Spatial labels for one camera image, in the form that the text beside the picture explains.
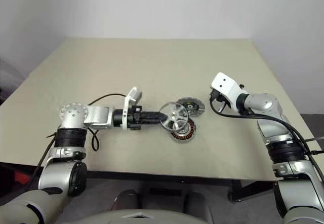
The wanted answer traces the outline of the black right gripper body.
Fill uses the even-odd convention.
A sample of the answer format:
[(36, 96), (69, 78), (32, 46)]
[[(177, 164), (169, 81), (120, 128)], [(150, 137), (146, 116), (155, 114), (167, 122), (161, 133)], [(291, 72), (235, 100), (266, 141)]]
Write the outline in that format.
[(230, 102), (222, 94), (218, 96), (218, 102), (221, 103), (219, 109), (224, 109), (225, 107), (231, 108)]

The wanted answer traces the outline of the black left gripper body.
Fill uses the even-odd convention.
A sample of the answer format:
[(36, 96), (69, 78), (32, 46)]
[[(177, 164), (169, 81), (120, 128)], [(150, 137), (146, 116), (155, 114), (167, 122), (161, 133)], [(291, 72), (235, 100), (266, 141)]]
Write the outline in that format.
[(141, 130), (142, 127), (141, 113), (142, 113), (142, 106), (140, 105), (133, 105), (130, 108), (128, 108), (128, 115), (127, 115), (128, 129)]

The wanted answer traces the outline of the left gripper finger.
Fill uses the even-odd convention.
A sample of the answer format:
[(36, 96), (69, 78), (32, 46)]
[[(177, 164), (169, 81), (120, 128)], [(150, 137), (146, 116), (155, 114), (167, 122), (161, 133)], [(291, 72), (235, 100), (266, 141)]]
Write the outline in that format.
[(167, 117), (162, 118), (141, 118), (141, 124), (143, 125), (153, 125), (160, 124), (167, 120)]
[(166, 115), (158, 111), (142, 111), (141, 118), (165, 118)]

